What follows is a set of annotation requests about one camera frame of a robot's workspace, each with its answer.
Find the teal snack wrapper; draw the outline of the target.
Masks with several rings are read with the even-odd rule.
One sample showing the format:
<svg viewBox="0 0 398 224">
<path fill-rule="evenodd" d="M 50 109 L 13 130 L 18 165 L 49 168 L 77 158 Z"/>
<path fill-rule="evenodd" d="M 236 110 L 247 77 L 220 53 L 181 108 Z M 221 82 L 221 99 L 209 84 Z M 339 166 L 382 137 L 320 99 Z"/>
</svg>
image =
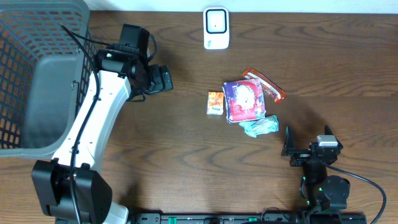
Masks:
<svg viewBox="0 0 398 224">
<path fill-rule="evenodd" d="M 239 125 L 252 138 L 257 138 L 260 134 L 275 133 L 279 130 L 279 121 L 276 115 L 267 116 L 255 121 L 243 121 Z"/>
</svg>

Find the orange snack bar wrapper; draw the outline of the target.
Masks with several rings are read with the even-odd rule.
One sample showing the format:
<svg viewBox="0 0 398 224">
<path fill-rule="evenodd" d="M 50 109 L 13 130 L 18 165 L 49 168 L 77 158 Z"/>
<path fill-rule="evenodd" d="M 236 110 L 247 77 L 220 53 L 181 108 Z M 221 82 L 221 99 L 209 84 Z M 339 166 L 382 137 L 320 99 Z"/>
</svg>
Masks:
<svg viewBox="0 0 398 224">
<path fill-rule="evenodd" d="M 245 79 L 258 79 L 262 89 L 272 97 L 275 103 L 281 103 L 287 96 L 286 92 L 267 78 L 264 74 L 254 68 L 247 68 L 242 76 Z"/>
</svg>

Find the purple red tissue pack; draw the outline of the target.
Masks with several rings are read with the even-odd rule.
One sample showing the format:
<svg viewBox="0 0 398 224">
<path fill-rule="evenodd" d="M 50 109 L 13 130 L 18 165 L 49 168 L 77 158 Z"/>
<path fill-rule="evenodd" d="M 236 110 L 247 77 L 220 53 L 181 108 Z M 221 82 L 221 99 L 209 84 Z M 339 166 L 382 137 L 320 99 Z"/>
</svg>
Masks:
<svg viewBox="0 0 398 224">
<path fill-rule="evenodd" d="M 228 123 L 254 121 L 266 117 L 264 92 L 258 79 L 223 83 Z"/>
</svg>

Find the small orange box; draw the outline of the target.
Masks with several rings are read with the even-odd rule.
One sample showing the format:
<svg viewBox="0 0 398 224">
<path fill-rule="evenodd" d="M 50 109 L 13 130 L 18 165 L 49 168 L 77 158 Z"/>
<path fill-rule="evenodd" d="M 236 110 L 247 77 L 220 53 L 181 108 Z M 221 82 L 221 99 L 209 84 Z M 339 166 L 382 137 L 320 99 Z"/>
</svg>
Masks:
<svg viewBox="0 0 398 224">
<path fill-rule="evenodd" d="M 223 92 L 209 91 L 206 113 L 208 115 L 222 115 L 223 100 L 224 100 Z"/>
</svg>

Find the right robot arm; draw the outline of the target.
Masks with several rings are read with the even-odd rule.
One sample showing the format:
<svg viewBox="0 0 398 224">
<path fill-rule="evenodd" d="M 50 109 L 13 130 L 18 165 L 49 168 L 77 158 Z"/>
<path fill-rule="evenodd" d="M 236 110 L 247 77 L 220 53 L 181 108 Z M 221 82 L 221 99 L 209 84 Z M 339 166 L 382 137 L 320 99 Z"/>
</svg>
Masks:
<svg viewBox="0 0 398 224">
<path fill-rule="evenodd" d="M 326 168 L 337 161 L 343 145 L 328 126 L 307 149 L 295 146 L 293 132 L 286 128 L 281 155 L 290 158 L 291 167 L 301 167 L 303 176 L 300 193 L 307 200 L 303 212 L 304 222 L 309 223 L 317 215 L 338 215 L 347 208 L 350 182 L 338 175 L 328 175 Z"/>
</svg>

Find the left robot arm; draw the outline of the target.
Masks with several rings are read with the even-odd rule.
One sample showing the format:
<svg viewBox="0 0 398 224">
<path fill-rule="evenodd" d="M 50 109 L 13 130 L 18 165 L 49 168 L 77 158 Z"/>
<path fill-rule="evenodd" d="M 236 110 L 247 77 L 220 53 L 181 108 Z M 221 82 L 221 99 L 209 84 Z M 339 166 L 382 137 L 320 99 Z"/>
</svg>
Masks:
<svg viewBox="0 0 398 224">
<path fill-rule="evenodd" d="M 122 105 L 137 95 L 172 90 L 168 66 L 149 65 L 143 55 L 101 49 L 83 104 L 65 140 L 50 161 L 38 160 L 32 181 L 43 214 L 66 223 L 127 223 L 129 209 L 113 201 L 102 178 L 103 157 Z"/>
</svg>

